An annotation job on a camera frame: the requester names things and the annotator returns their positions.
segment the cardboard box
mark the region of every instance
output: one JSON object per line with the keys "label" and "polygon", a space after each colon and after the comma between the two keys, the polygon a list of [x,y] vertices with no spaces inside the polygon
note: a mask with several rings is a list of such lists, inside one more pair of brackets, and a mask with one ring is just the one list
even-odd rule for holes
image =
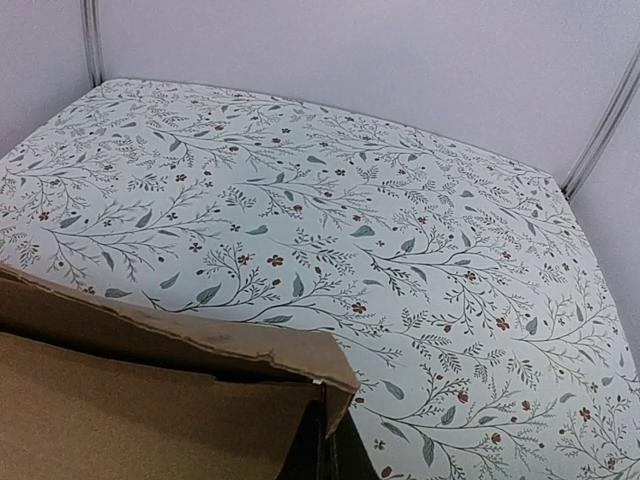
{"label": "cardboard box", "polygon": [[0,479],[376,478],[329,334],[134,308],[0,265]]}

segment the floral pattern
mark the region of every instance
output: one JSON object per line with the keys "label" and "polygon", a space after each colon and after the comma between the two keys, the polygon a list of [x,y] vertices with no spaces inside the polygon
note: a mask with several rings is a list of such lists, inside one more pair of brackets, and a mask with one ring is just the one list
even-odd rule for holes
{"label": "floral pattern", "polygon": [[640,472],[640,382],[547,174],[288,98],[112,80],[0,161],[0,261],[331,332],[381,478]]}

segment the white wall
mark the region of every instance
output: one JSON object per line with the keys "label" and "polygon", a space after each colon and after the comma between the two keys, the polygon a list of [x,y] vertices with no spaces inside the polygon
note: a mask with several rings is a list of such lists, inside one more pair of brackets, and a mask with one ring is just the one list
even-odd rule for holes
{"label": "white wall", "polygon": [[109,0],[109,77],[343,106],[564,179],[631,56],[635,0]]}
{"label": "white wall", "polygon": [[0,158],[89,90],[79,0],[0,0]]}
{"label": "white wall", "polygon": [[571,206],[640,353],[640,94]]}

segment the cardboard flap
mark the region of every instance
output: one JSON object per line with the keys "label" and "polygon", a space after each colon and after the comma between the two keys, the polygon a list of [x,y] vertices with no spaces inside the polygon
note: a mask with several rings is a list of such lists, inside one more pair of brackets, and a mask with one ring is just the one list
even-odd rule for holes
{"label": "cardboard flap", "polygon": [[171,315],[63,287],[0,264],[0,329],[150,365],[256,380],[320,381],[327,434],[358,381],[328,333]]}

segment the green leaf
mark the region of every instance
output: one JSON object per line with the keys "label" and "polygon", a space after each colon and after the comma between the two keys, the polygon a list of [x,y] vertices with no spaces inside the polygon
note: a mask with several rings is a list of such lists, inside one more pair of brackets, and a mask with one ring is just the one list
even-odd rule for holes
{"label": "green leaf", "polygon": [[151,220],[151,215],[153,214],[153,210],[149,210],[138,222],[136,223],[136,228],[144,228]]}
{"label": "green leaf", "polygon": [[538,317],[533,317],[533,319],[529,320],[529,323],[524,327],[529,335],[535,335],[538,331]]}
{"label": "green leaf", "polygon": [[424,461],[427,462],[427,466],[430,467],[433,464],[435,445],[433,440],[426,435],[422,435],[422,442],[422,456],[424,457]]}
{"label": "green leaf", "polygon": [[304,283],[300,280],[300,275],[296,273],[296,278],[293,281],[293,296],[294,298],[301,297],[304,294]]}
{"label": "green leaf", "polygon": [[262,323],[285,323],[293,318],[292,315],[277,315],[271,318],[265,318]]}
{"label": "green leaf", "polygon": [[307,162],[309,163],[320,163],[322,165],[326,165],[327,162],[325,162],[324,160],[320,160],[318,157],[314,157],[313,155],[309,155],[307,157]]}
{"label": "green leaf", "polygon": [[411,267],[411,271],[417,273],[418,276],[425,281],[425,283],[427,282],[427,274],[420,270],[418,267]]}
{"label": "green leaf", "polygon": [[219,283],[215,287],[209,287],[209,288],[201,291],[196,296],[196,300],[198,301],[198,303],[200,305],[206,305],[207,303],[209,303],[211,301],[211,299],[213,299],[213,297],[216,296],[216,294],[218,293],[218,290],[220,290],[221,286],[222,286],[222,284]]}
{"label": "green leaf", "polygon": [[371,228],[369,225],[363,225],[361,226],[358,230],[356,230],[355,232],[353,232],[351,234],[352,237],[373,237],[376,234],[376,232],[373,231],[373,228]]}
{"label": "green leaf", "polygon": [[402,433],[402,430],[400,430],[395,425],[392,425],[391,423],[387,423],[387,422],[382,422],[380,425],[382,425],[384,428],[389,430],[395,436],[400,437],[400,438],[404,438],[407,442],[409,442],[409,439],[406,437],[406,435],[404,433]]}
{"label": "green leaf", "polygon": [[480,425],[485,425],[487,423],[489,423],[491,420],[495,420],[497,417],[482,417],[480,420],[478,420],[478,423]]}
{"label": "green leaf", "polygon": [[178,148],[180,146],[181,143],[182,142],[176,138],[176,140],[169,147],[169,151],[173,152],[176,148]]}
{"label": "green leaf", "polygon": [[386,380],[382,380],[382,383],[384,383],[384,386],[387,387],[387,391],[398,400],[402,400],[404,398],[404,392],[400,387]]}
{"label": "green leaf", "polygon": [[412,238],[412,239],[407,240],[406,242],[404,242],[400,248],[405,253],[411,253],[411,250],[413,250],[413,247],[415,247],[415,245],[416,245],[416,239]]}
{"label": "green leaf", "polygon": [[180,272],[176,273],[173,277],[162,282],[160,284],[160,288],[163,290],[166,290],[167,288],[173,287],[173,285],[176,283],[176,280],[178,280],[179,276],[180,276]]}
{"label": "green leaf", "polygon": [[266,225],[260,225],[255,230],[251,230],[247,232],[247,235],[262,235],[263,233],[267,233],[268,231],[269,229],[267,228]]}
{"label": "green leaf", "polygon": [[456,406],[452,405],[449,407],[449,410],[445,412],[445,414],[442,416],[440,420],[442,421],[443,425],[449,425],[451,422],[453,422],[453,417],[455,416],[456,416]]}
{"label": "green leaf", "polygon": [[117,288],[107,288],[104,292],[104,296],[107,298],[122,298],[127,295],[131,295],[132,292],[123,292],[122,290],[118,290]]}
{"label": "green leaf", "polygon": [[111,258],[111,255],[109,254],[109,252],[102,252],[102,256],[107,261],[107,265],[109,265],[109,268],[113,272],[113,268],[115,267],[115,265],[113,263],[113,258]]}
{"label": "green leaf", "polygon": [[65,218],[63,221],[60,222],[60,228],[70,227],[71,225],[76,223],[78,220],[80,220],[80,215],[75,217]]}
{"label": "green leaf", "polygon": [[575,395],[573,393],[565,393],[563,396],[560,397],[560,403],[565,403],[571,397],[575,397]]}

